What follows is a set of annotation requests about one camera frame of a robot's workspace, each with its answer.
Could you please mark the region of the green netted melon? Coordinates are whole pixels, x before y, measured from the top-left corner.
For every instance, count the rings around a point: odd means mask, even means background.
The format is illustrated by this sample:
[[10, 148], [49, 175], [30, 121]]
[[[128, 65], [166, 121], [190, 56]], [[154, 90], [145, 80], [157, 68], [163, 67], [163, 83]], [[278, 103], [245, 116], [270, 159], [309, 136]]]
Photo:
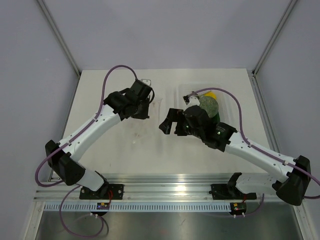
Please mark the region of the green netted melon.
[[201, 96], [199, 98], [199, 107], [206, 111], [209, 118], [215, 117], [219, 112], [219, 104], [211, 96]]

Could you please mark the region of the clear zip top bag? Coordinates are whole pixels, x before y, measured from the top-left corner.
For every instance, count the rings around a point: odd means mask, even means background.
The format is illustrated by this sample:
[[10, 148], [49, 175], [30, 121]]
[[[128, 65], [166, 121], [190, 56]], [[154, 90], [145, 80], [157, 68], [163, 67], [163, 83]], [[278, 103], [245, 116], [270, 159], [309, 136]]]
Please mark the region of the clear zip top bag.
[[149, 104], [148, 116], [153, 120], [160, 120], [161, 116], [161, 107], [162, 107], [163, 98], [155, 97], [153, 101]]

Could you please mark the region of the green cucumber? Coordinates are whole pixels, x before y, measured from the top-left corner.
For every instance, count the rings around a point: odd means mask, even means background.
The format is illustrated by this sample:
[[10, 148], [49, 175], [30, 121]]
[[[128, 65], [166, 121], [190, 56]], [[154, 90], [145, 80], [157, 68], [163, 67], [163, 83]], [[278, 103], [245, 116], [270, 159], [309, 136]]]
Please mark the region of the green cucumber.
[[221, 121], [219, 112], [211, 120], [214, 124], [218, 124]]

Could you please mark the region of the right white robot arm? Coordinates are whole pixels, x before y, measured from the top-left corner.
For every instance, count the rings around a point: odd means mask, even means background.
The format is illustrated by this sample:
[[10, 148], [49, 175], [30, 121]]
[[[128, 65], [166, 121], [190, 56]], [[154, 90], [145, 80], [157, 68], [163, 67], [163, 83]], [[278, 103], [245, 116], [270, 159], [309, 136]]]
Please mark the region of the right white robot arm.
[[227, 183], [230, 197], [270, 194], [293, 206], [302, 204], [311, 181], [311, 164], [305, 156], [294, 158], [249, 143], [236, 128], [218, 121], [215, 116], [209, 117], [197, 105], [185, 110], [170, 108], [159, 129], [168, 135], [173, 123], [176, 123], [177, 136], [194, 136], [207, 147], [240, 157], [268, 173], [267, 177], [234, 173]]

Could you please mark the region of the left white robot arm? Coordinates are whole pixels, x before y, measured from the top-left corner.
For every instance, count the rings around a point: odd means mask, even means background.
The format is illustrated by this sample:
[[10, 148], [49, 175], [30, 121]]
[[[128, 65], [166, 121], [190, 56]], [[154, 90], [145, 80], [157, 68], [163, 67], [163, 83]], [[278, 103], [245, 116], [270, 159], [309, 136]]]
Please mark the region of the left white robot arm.
[[106, 131], [124, 119], [148, 119], [153, 97], [149, 79], [137, 79], [130, 88], [110, 93], [103, 99], [101, 109], [75, 132], [58, 143], [46, 143], [48, 165], [66, 185], [82, 186], [94, 199], [105, 199], [110, 191], [107, 179], [85, 168], [79, 160]]

